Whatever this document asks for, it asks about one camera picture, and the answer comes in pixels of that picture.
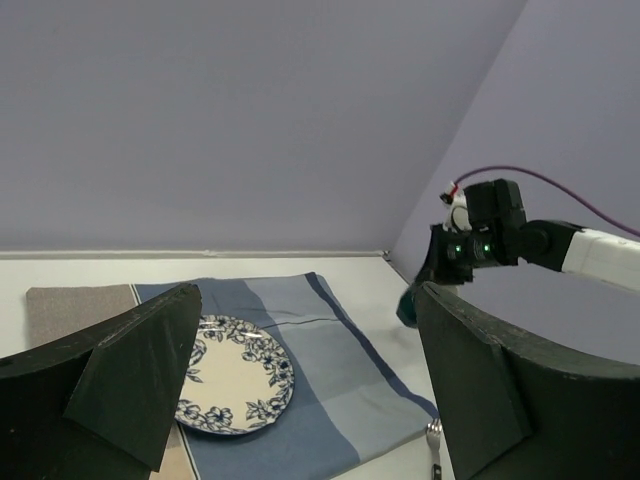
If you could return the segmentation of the dark green white mug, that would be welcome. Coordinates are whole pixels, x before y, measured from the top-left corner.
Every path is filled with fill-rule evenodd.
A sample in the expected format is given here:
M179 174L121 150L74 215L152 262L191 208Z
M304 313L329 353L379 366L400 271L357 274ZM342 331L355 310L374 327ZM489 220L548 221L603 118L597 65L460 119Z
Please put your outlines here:
M414 305L415 291L413 288L406 289L399 299L396 316L400 322L411 329L418 328L417 315Z

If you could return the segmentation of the blue beige checked cloth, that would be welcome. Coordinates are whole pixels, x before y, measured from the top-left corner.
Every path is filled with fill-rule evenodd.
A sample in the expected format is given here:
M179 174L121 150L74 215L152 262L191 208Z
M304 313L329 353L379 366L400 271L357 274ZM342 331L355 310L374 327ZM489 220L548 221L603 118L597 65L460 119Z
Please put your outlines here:
M175 420L162 479L328 479L422 435L435 406L414 394L351 321L326 281L201 279L201 317L255 324L286 350L294 393L272 425L223 436Z

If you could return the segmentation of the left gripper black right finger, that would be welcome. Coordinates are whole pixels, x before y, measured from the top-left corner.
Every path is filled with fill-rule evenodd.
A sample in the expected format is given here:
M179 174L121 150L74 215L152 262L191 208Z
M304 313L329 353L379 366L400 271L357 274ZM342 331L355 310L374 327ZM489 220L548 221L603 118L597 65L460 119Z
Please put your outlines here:
M414 303L456 478L638 478L638 366L549 341L435 284Z

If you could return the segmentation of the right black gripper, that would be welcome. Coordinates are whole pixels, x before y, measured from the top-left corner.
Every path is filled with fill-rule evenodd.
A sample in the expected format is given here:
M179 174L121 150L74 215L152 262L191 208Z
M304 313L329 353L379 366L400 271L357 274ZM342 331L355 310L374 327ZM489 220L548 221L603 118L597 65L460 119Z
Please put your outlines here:
M427 255L409 288L411 295L427 282L445 287L462 285L473 280L476 269L517 263L506 246L506 238L526 222L516 182L498 179L462 190L472 230L451 232L442 224L431 226Z

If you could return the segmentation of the blue floral white plate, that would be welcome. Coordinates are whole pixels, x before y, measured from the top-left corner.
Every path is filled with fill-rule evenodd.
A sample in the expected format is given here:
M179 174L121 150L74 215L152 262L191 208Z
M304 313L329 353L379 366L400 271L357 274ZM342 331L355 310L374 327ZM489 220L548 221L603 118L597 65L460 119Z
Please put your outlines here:
M205 433L250 434L279 419L294 386L293 363L270 333L239 318L205 315L175 419Z

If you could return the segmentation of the silver fork black handle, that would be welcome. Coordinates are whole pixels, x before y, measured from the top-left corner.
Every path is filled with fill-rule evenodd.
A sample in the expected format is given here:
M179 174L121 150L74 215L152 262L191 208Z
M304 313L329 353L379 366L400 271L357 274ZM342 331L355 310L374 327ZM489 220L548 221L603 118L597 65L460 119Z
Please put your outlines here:
M442 479L442 467L440 459L441 435L443 428L440 418L433 419L425 428L427 445L431 452L431 479Z

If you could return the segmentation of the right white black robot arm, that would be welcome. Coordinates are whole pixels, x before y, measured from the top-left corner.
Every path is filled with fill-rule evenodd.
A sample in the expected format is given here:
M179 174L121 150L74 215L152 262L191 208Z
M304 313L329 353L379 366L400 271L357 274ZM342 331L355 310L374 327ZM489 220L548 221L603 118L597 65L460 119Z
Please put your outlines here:
M517 266L521 260L639 291L639 243L565 221L529 220L516 182L481 182L443 195L446 220L431 227L427 256L408 289L426 282L459 286L483 268Z

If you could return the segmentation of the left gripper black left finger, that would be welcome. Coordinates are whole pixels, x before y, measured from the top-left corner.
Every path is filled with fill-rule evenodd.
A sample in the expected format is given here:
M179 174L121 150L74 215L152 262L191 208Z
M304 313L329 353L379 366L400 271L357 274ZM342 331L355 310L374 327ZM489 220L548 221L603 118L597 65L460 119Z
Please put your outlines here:
M4 479L147 479L161 467L202 299L182 283L1 360Z

